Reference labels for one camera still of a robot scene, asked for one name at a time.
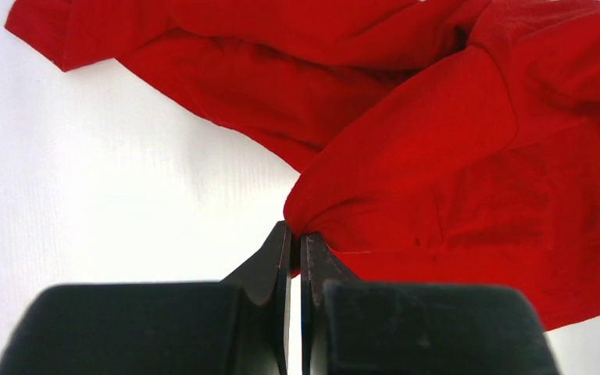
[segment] clothing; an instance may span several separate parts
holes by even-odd
[[[600,315],[600,2],[17,0],[6,27],[279,155],[294,233],[366,280]]]

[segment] white surface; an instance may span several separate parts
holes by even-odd
[[[220,279],[282,218],[297,178],[117,62],[60,73],[3,30],[11,1],[0,0],[0,351],[52,284]],[[600,318],[549,336],[565,375],[600,375]]]

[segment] red fabric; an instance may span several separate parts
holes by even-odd
[[[6,27],[278,154],[294,233],[364,279],[600,315],[600,2],[17,0]]]

